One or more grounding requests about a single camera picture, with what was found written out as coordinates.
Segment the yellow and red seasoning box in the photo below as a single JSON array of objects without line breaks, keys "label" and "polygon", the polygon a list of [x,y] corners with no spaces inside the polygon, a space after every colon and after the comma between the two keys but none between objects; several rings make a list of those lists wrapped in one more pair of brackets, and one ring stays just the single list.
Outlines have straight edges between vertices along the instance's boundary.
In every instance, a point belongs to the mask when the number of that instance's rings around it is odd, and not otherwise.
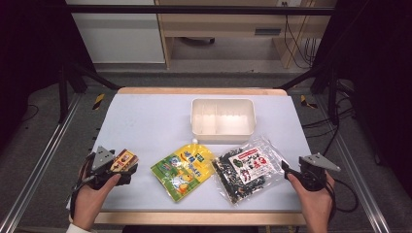
[{"label": "yellow and red seasoning box", "polygon": [[138,156],[130,150],[123,150],[111,165],[110,170],[115,173],[126,172],[139,160]]}]

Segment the white cabinet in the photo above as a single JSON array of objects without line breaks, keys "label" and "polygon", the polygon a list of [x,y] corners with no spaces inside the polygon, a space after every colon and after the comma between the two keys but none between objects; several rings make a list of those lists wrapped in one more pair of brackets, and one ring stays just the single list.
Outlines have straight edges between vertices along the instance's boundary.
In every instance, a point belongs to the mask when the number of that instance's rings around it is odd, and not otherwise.
[{"label": "white cabinet", "polygon": [[72,14],[93,63],[163,63],[156,14]]}]

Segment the yellow green spouted pouch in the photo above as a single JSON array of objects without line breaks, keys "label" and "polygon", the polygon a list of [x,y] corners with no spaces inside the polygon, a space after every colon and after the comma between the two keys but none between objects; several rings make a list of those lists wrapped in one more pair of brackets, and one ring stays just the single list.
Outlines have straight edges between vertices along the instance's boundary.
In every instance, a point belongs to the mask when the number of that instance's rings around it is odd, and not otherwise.
[{"label": "yellow green spouted pouch", "polygon": [[214,174],[215,155],[196,140],[160,159],[151,167],[174,202],[179,202]]}]

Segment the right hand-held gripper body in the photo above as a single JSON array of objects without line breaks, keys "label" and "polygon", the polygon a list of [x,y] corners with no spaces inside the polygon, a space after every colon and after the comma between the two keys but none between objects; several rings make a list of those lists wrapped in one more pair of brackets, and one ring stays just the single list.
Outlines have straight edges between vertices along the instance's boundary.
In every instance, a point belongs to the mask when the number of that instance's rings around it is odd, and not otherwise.
[{"label": "right hand-held gripper body", "polygon": [[301,183],[308,191],[319,191],[326,186],[326,170],[340,172],[341,168],[320,153],[299,157]]}]

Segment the person's left hand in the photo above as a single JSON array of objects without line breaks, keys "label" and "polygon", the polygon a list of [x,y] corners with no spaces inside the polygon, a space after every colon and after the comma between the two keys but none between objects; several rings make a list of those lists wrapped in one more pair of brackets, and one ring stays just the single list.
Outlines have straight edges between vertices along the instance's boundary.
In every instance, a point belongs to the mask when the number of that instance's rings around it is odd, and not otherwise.
[{"label": "person's left hand", "polygon": [[120,175],[113,175],[100,189],[95,190],[88,185],[83,186],[75,202],[72,222],[78,225],[93,226],[110,191],[117,185]]}]

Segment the clear packet of dark seaweed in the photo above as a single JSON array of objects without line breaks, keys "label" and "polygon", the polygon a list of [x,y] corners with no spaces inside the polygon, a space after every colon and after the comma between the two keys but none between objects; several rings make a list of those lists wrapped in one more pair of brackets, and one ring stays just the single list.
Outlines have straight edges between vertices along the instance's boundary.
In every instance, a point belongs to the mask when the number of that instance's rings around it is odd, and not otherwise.
[{"label": "clear packet of dark seaweed", "polygon": [[284,177],[284,156],[265,137],[257,137],[226,151],[212,161],[222,195],[232,204],[277,185]]}]

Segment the yellow black tape marker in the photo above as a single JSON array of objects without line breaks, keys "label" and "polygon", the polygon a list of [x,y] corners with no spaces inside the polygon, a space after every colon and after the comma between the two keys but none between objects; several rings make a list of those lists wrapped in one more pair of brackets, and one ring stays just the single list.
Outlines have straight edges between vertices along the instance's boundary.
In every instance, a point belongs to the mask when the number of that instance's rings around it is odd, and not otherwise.
[{"label": "yellow black tape marker", "polygon": [[308,107],[308,108],[311,108],[311,109],[318,109],[318,105],[313,104],[313,103],[309,103],[307,101],[305,95],[300,95],[300,103],[301,103],[301,106]]},{"label": "yellow black tape marker", "polygon": [[96,97],[96,99],[95,99],[95,101],[94,101],[94,104],[93,104],[93,106],[92,106],[92,109],[93,109],[93,110],[98,110],[98,109],[99,109],[99,107],[100,107],[100,105],[101,105],[101,103],[102,103],[102,101],[103,101],[103,99],[104,99],[104,96],[105,96],[104,93],[98,94],[98,96]]}]

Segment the black metal stand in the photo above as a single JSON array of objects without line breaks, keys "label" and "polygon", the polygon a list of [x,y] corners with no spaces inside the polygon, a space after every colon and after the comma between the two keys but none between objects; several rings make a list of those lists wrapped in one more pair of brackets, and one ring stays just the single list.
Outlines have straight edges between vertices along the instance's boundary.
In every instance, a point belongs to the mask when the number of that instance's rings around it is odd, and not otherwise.
[{"label": "black metal stand", "polygon": [[313,94],[320,94],[326,88],[328,88],[327,94],[327,116],[334,125],[337,125],[339,122],[337,107],[336,107],[336,92],[337,92],[337,75],[334,67],[331,64],[320,64],[317,65],[307,72],[299,75],[293,80],[281,84],[279,89],[289,90],[295,85],[302,83],[303,81],[308,80],[309,78],[314,78],[310,91]]},{"label": "black metal stand", "polygon": [[112,89],[121,89],[120,85],[112,83],[98,75],[95,71],[87,69],[78,63],[64,63],[58,71],[58,90],[60,117],[59,123],[63,122],[69,115],[68,86],[71,86],[75,93],[84,93],[87,90],[84,77],[103,84]]}]

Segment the aluminium rail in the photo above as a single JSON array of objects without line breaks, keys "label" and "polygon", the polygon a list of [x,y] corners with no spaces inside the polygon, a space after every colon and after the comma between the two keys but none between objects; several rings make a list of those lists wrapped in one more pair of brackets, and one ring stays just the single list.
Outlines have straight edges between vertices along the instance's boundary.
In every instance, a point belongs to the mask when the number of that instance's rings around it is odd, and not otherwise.
[{"label": "aluminium rail", "polygon": [[381,195],[374,179],[374,175],[381,178],[382,167],[375,164],[373,151],[354,117],[349,98],[338,94],[334,106],[340,114],[339,129],[326,155],[336,158],[342,166],[341,174],[334,172],[334,176],[352,189],[339,183],[337,204],[339,208],[351,209],[356,194],[359,205],[351,213],[337,211],[331,228],[345,233],[391,233],[379,205]]},{"label": "aluminium rail", "polygon": [[30,171],[30,175],[27,178],[23,188],[12,208],[8,211],[5,218],[0,222],[0,233],[14,233],[17,229],[17,225],[22,218],[28,204],[30,203],[41,179],[43,178],[52,158],[67,130],[69,124],[78,109],[79,102],[82,96],[80,94],[74,94],[69,105],[67,116],[55,127],[47,145],[42,151],[42,154],[36,161],[35,166]]}]

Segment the person's right hand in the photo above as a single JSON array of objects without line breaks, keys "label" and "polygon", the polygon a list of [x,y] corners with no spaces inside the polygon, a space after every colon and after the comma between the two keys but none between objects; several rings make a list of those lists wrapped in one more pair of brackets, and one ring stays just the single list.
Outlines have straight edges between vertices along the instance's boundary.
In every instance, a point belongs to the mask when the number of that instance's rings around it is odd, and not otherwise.
[{"label": "person's right hand", "polygon": [[299,198],[306,227],[308,224],[320,223],[328,227],[333,201],[327,190],[324,188],[319,191],[308,191],[292,174],[288,175],[288,180]]}]

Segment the white plastic container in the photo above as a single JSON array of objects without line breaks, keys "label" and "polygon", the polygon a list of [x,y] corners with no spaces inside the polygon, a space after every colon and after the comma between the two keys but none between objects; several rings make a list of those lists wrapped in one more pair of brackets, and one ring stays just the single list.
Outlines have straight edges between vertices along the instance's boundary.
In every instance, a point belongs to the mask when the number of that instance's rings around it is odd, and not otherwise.
[{"label": "white plastic container", "polygon": [[242,144],[253,135],[257,120],[250,99],[194,99],[191,131],[204,144]]}]

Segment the black horizontal frame bar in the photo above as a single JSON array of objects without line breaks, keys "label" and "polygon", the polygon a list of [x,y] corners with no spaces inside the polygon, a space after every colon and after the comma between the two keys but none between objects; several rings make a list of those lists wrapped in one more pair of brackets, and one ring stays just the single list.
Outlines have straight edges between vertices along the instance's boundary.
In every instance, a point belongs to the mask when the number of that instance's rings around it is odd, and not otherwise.
[{"label": "black horizontal frame bar", "polygon": [[273,15],[332,16],[333,8],[246,7],[246,6],[150,6],[150,5],[67,5],[70,13],[86,14],[189,14],[189,15]]}]

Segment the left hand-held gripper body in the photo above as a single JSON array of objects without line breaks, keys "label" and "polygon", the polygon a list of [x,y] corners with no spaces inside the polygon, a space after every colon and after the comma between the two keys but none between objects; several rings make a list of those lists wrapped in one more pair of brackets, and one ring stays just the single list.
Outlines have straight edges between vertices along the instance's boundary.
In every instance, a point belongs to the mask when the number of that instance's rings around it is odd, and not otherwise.
[{"label": "left hand-held gripper body", "polygon": [[101,146],[90,155],[91,161],[86,166],[86,178],[92,189],[100,189],[115,174],[111,170],[115,158],[113,150],[106,150]]}]

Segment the light wooden desk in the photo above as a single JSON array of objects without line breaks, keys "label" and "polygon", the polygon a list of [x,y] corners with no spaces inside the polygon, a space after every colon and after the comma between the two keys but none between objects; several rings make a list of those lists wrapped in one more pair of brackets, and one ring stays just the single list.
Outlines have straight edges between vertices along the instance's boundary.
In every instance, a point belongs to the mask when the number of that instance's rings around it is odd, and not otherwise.
[{"label": "light wooden desk", "polygon": [[[337,0],[154,0],[158,6],[246,6],[334,8]],[[324,36],[328,16],[159,14],[163,53],[171,58],[176,38],[269,38],[284,68],[303,53],[303,40],[315,44]]]}]

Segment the dark curtain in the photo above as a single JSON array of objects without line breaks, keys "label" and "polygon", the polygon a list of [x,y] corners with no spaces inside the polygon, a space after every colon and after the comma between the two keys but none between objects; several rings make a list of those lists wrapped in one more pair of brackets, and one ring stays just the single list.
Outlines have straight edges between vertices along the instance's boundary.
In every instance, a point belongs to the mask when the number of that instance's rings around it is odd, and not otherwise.
[{"label": "dark curtain", "polygon": [[92,71],[91,58],[66,0],[0,0],[0,150],[13,138],[31,93],[58,82],[62,66],[38,17],[74,61]]},{"label": "dark curtain", "polygon": [[412,197],[412,0],[337,0],[317,53],[354,84],[354,105],[375,152]]}]

